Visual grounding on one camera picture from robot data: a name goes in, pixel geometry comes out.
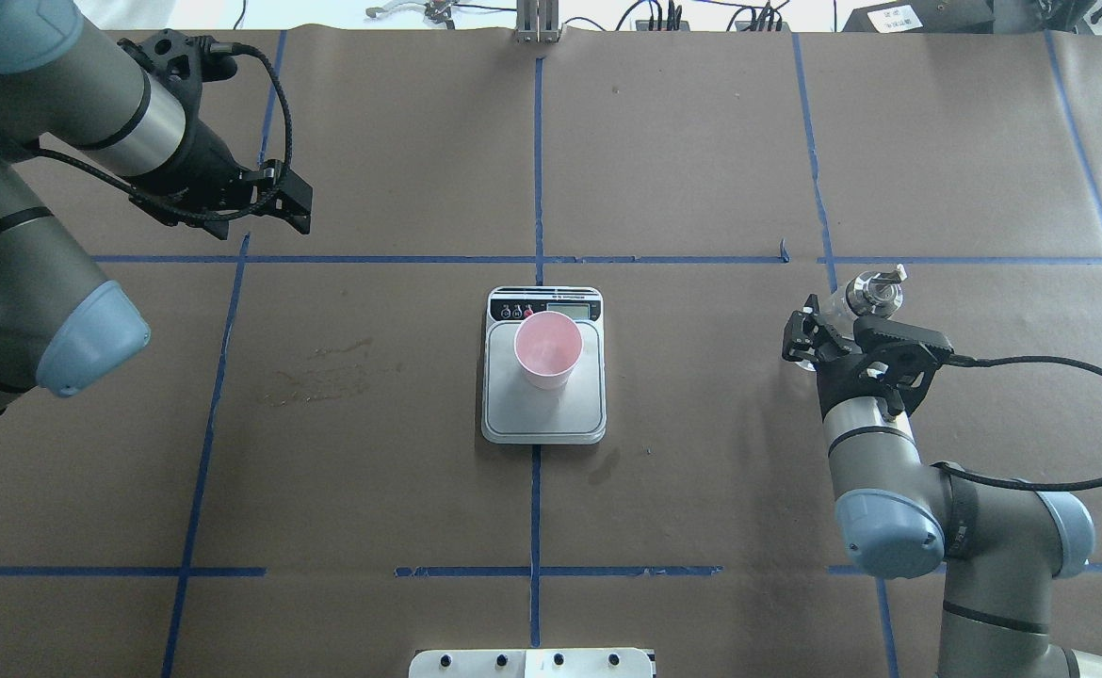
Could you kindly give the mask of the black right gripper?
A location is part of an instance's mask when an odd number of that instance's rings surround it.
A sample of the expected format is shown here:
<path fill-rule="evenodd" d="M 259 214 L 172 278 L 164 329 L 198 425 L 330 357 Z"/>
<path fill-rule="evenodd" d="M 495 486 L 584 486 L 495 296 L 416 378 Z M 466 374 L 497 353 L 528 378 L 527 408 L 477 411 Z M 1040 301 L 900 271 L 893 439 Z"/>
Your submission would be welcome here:
<path fill-rule="evenodd" d="M 939 331 L 885 318 L 855 321 L 855 335 L 838 329 L 818 295 L 808 295 L 784 326 L 784 360 L 815 366 L 819 412 L 858 396 L 875 396 L 890 415 L 917 411 L 954 347 Z"/>

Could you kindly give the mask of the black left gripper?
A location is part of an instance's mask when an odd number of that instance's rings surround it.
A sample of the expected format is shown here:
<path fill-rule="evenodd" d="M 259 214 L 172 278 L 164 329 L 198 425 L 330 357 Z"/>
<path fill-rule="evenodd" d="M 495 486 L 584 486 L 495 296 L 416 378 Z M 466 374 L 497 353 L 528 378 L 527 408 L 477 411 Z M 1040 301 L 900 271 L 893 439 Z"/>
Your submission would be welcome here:
<path fill-rule="evenodd" d="M 190 36 L 163 29 L 141 42 L 118 40 L 151 85 L 162 85 L 184 111 L 181 146 L 164 166 L 125 176 L 129 201 L 165 226 L 224 229 L 229 220 L 261 216 L 284 220 L 310 234 L 314 190 L 283 160 L 241 166 L 219 134 L 201 120 L 203 86 L 229 80 L 238 57 L 253 57 L 279 85 L 274 65 L 261 50 L 215 36 Z"/>

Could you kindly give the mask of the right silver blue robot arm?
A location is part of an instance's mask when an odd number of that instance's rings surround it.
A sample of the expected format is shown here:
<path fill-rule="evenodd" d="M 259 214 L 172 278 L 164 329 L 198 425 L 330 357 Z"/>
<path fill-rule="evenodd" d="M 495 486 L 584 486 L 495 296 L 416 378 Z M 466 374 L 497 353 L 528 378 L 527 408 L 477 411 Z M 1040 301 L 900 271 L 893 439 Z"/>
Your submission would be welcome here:
<path fill-rule="evenodd" d="M 1102 677 L 1102 656 L 1051 642 L 1054 582 L 1080 575 L 1096 527 L 1076 482 L 997 478 L 918 454 L 909 417 L 943 366 L 990 368 L 1082 360 L 1028 355 L 974 359 L 943 333 L 857 318 L 851 334 L 806 297 L 784 327 L 784 360 L 813 369 L 849 560 L 882 580 L 946 567 L 938 677 Z"/>

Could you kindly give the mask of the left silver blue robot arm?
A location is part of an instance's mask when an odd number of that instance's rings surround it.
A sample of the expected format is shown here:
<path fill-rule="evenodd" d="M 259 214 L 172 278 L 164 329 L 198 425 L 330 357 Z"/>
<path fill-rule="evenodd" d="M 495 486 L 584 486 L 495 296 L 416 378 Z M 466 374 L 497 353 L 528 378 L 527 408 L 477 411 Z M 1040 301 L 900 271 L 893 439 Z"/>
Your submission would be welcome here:
<path fill-rule="evenodd" d="M 238 163 L 201 116 L 203 86 L 259 61 L 284 116 L 284 158 Z M 173 29 L 115 41 L 73 1 L 0 1 L 0 417 L 22 395 L 74 396 L 150 343 L 125 289 L 17 172 L 57 160 L 165 226 L 225 239 L 246 216 L 311 229 L 291 108 L 266 53 Z"/>

